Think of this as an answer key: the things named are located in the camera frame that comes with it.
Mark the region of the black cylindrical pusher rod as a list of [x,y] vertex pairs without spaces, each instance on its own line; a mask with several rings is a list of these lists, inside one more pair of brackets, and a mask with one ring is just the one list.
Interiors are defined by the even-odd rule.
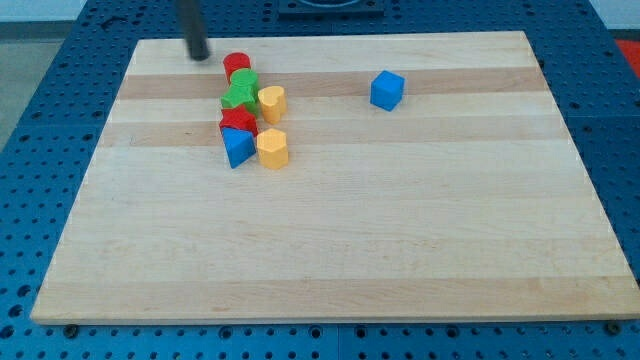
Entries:
[[199,0],[175,0],[175,9],[189,57],[204,61],[210,57],[208,35]]

